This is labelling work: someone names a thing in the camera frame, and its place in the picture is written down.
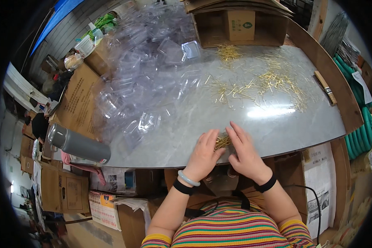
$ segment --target black wristband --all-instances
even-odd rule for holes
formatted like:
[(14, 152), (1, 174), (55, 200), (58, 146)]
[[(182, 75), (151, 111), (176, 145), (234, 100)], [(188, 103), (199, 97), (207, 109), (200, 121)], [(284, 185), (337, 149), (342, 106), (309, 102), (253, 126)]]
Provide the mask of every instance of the black wristband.
[(263, 193), (264, 191), (268, 191), (269, 189), (271, 189), (276, 183), (276, 181), (277, 181), (277, 178), (276, 176), (274, 176), (274, 173), (273, 173), (273, 175), (271, 176), (270, 180), (267, 183), (260, 185), (260, 186), (257, 183), (255, 183), (255, 189)]
[(193, 193), (195, 192), (195, 190), (197, 189), (197, 187), (188, 187), (184, 184), (182, 184), (181, 182), (179, 182), (178, 179), (175, 180), (174, 182), (174, 187), (181, 193), (183, 194), (188, 194), (189, 196), (193, 195)]

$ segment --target wooden stick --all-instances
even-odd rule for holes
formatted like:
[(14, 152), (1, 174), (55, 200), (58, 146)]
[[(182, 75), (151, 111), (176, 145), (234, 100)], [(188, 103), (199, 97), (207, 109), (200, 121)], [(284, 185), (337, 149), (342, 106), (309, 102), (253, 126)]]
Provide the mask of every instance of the wooden stick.
[(319, 71), (315, 71), (314, 74), (316, 75), (316, 77), (320, 81), (321, 85), (324, 87), (324, 90), (328, 94), (328, 97), (331, 99), (332, 106), (335, 106), (337, 104), (337, 101), (336, 101), (336, 98), (335, 98), (334, 94), (332, 93), (332, 90), (328, 86), (327, 82), (322, 77), (322, 75)]

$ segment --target woman's right hand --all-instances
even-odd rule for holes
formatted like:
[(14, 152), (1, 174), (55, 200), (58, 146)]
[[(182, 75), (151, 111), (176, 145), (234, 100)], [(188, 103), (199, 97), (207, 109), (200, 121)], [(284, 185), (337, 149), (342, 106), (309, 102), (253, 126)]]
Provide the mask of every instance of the woman's right hand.
[(238, 157), (235, 154), (229, 156), (230, 164), (235, 171), (252, 179), (258, 185), (267, 183), (273, 172), (256, 152), (251, 136), (236, 123), (230, 122), (230, 125), (232, 128), (227, 126), (226, 132), (238, 155)]

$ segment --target green cloth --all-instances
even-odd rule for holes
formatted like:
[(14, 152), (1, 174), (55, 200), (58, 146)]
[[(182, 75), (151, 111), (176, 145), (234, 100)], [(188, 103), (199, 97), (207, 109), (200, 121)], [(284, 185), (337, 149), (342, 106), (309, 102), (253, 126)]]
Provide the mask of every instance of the green cloth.
[[(96, 28), (100, 29), (102, 32), (105, 31), (105, 27), (113, 27), (115, 25), (117, 25), (116, 22), (113, 21), (114, 19), (114, 16), (112, 14), (109, 14), (107, 13), (106, 15), (104, 16), (101, 16), (99, 17), (94, 25)], [(85, 36), (89, 35), (89, 37), (91, 38), (91, 40), (94, 40), (95, 37), (92, 33), (92, 30), (88, 30), (88, 32), (86, 32), (81, 38), (83, 39)]]

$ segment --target woman's left hand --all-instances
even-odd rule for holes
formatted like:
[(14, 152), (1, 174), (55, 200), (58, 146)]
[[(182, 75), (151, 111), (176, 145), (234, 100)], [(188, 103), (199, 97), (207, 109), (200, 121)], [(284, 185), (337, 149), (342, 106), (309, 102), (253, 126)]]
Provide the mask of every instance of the woman's left hand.
[(199, 137), (189, 162), (183, 170), (186, 177), (198, 182), (208, 176), (215, 167), (218, 159), (226, 151), (225, 148), (214, 151), (218, 134), (219, 129), (210, 129)]

